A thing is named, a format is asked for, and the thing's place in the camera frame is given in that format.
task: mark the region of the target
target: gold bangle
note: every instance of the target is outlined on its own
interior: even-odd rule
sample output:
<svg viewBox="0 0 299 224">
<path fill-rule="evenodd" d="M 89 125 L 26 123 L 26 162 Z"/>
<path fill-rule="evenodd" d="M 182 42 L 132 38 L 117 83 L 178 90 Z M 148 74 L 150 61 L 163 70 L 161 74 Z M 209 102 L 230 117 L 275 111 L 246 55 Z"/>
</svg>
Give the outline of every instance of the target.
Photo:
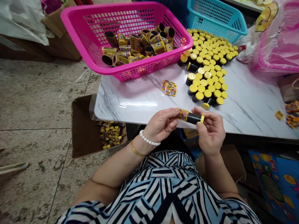
<svg viewBox="0 0 299 224">
<path fill-rule="evenodd" d="M 136 149 L 134 149 L 134 146 L 133 146 L 133 140 L 131 141 L 131 148 L 133 149 L 133 151 L 134 151 L 137 155 L 139 155 L 139 156 L 141 156 L 141 157 L 146 157 L 146 155 L 143 155 L 143 154 L 141 154 L 140 152 L 137 152 Z"/>
</svg>

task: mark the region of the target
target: tiled floor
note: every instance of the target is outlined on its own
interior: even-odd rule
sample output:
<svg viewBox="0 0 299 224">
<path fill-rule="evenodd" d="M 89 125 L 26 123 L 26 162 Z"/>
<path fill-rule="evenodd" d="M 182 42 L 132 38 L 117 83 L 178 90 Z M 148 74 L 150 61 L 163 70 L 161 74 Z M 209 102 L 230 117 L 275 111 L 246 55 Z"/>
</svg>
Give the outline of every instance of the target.
<svg viewBox="0 0 299 224">
<path fill-rule="evenodd" d="M 0 176 L 0 223 L 54 223 L 118 150 L 71 158 L 71 103 L 96 93 L 100 78 L 83 60 L 0 60 L 0 166 L 30 163 Z"/>
</svg>

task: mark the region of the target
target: striped dress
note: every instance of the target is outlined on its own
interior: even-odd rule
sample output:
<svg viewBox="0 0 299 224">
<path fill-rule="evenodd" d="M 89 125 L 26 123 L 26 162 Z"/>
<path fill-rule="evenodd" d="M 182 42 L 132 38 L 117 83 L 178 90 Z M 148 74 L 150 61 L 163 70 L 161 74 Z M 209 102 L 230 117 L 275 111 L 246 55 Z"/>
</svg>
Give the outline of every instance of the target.
<svg viewBox="0 0 299 224">
<path fill-rule="evenodd" d="M 256 223 L 250 207 L 237 198 L 221 199 L 198 174 L 191 158 L 160 151 L 144 158 L 108 206 L 80 203 L 56 223 Z"/>
</svg>

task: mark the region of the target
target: marble table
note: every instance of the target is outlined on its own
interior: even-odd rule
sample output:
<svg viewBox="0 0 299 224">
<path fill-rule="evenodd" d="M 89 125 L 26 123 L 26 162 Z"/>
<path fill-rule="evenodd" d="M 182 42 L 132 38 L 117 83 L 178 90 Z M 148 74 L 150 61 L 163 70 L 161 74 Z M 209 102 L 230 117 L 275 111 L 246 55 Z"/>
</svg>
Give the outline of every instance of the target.
<svg viewBox="0 0 299 224">
<path fill-rule="evenodd" d="M 223 117 L 227 133 L 266 136 L 274 138 L 299 139 L 299 128 L 291 129 L 284 117 L 279 121 L 275 112 L 286 114 L 280 90 L 274 79 L 254 76 L 247 65 L 232 61 L 224 77 L 229 97 L 224 105 L 210 108 Z M 113 120 L 133 124 L 147 124 L 159 110 L 179 107 L 191 111 L 194 103 L 187 94 L 185 84 L 188 72 L 177 64 L 127 82 L 120 82 L 112 76 L 103 76 L 94 113 L 102 120 Z M 164 80 L 178 86 L 176 97 L 161 91 Z M 178 121 L 179 128 L 193 128 L 195 125 Z"/>
</svg>

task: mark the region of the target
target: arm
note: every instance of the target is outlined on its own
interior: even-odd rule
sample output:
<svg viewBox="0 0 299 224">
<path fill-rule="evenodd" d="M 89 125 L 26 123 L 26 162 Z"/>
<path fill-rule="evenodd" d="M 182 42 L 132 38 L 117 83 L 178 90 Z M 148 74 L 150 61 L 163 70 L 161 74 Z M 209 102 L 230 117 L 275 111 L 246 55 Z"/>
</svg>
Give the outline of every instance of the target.
<svg viewBox="0 0 299 224">
<path fill-rule="evenodd" d="M 204 112 L 195 107 L 195 114 L 204 115 L 203 123 L 197 123 L 199 146 L 205 153 L 206 181 L 208 185 L 222 198 L 235 197 L 242 200 L 238 194 L 237 185 L 228 172 L 220 148 L 225 138 L 222 117 L 213 112 Z"/>
<path fill-rule="evenodd" d="M 178 121 L 175 117 L 178 114 L 178 108 L 157 112 L 143 131 L 144 136 L 153 142 L 161 142 L 176 128 Z M 147 155 L 156 146 L 146 143 L 137 135 L 133 140 L 133 147 L 142 155 Z M 135 153 L 131 144 L 128 144 L 95 171 L 71 206 L 84 201 L 100 201 L 106 206 L 109 205 L 117 198 L 120 186 L 143 159 L 144 157 Z"/>
</svg>

